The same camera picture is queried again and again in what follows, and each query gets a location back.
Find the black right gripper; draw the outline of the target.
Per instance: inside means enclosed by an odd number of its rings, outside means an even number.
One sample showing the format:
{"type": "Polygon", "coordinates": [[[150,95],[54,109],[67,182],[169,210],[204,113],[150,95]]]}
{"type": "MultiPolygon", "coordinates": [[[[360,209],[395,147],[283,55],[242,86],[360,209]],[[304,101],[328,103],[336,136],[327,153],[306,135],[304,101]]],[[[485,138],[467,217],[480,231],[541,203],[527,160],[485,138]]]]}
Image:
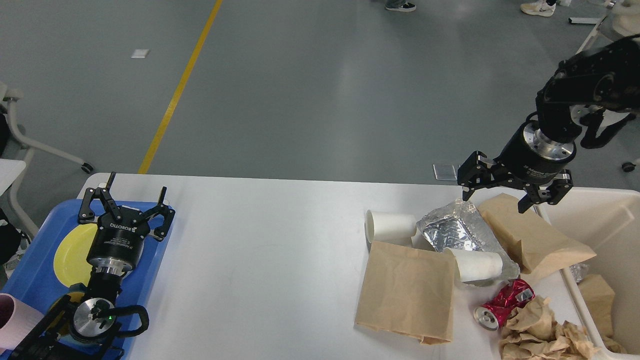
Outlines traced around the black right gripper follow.
{"type": "Polygon", "coordinates": [[[518,201],[524,214],[533,205],[557,205],[573,188],[570,170],[564,170],[576,157],[575,137],[555,141],[546,135],[537,120],[525,121],[498,155],[489,159],[475,151],[457,169],[461,199],[469,201],[475,191],[507,187],[526,195],[518,201]]]}

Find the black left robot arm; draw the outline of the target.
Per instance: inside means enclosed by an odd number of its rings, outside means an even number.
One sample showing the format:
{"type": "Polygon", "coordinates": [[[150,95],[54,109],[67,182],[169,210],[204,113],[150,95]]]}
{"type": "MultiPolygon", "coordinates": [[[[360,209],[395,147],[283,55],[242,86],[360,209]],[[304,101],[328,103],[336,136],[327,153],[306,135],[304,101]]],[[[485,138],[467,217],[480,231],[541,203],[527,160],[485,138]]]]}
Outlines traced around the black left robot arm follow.
{"type": "Polygon", "coordinates": [[[115,173],[82,199],[48,215],[3,293],[9,317],[35,320],[1,341],[3,360],[121,360],[148,330],[147,301],[168,244],[175,210],[162,187],[156,203],[117,202],[115,173]]]}

